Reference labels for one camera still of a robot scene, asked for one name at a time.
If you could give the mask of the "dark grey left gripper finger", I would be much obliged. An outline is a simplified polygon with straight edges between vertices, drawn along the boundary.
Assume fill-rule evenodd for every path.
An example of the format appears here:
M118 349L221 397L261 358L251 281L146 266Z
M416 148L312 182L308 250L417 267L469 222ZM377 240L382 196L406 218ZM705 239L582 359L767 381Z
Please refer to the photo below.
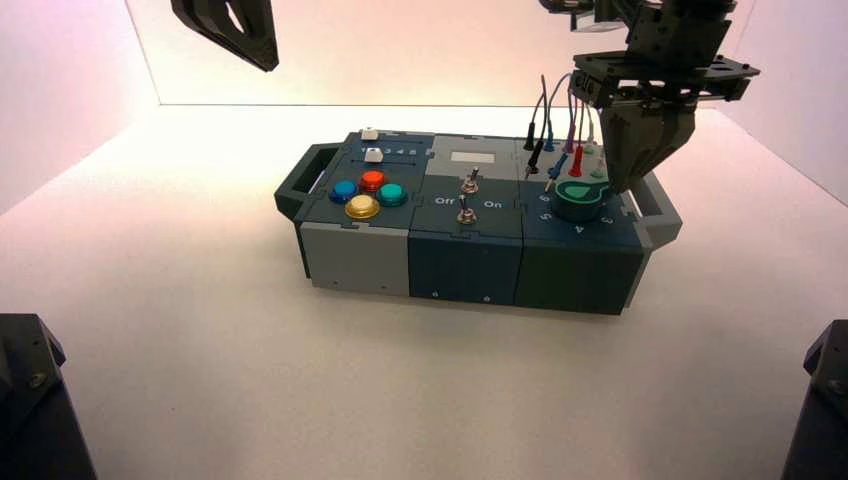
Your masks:
M172 0L171 8L186 27L242 59L236 45L242 27L231 9L231 2ZM271 72L274 69L260 70Z
M279 64L270 0L232 1L231 9L240 26L238 55L259 69L275 69Z

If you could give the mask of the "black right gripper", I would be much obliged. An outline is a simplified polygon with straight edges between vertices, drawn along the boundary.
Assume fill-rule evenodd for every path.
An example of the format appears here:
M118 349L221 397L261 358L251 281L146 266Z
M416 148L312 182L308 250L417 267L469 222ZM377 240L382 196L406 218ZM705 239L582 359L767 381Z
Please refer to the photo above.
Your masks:
M571 26L621 23L626 48L574 57L570 91L599 109L611 189L623 193L684 146L695 110L604 109L618 103L691 106L738 101L760 71L721 55L735 1L572 1Z

